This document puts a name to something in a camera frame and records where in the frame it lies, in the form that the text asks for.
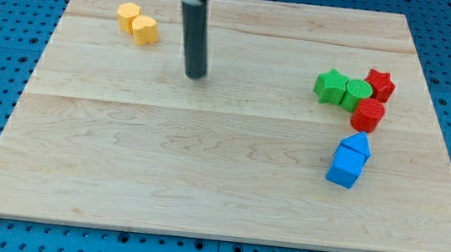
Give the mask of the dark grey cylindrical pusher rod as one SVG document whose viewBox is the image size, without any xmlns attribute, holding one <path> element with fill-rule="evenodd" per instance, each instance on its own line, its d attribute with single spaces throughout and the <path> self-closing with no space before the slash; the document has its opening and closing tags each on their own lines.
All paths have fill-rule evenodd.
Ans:
<svg viewBox="0 0 451 252">
<path fill-rule="evenodd" d="M 207 74 L 207 2 L 182 3 L 185 75 L 192 79 Z"/>
</svg>

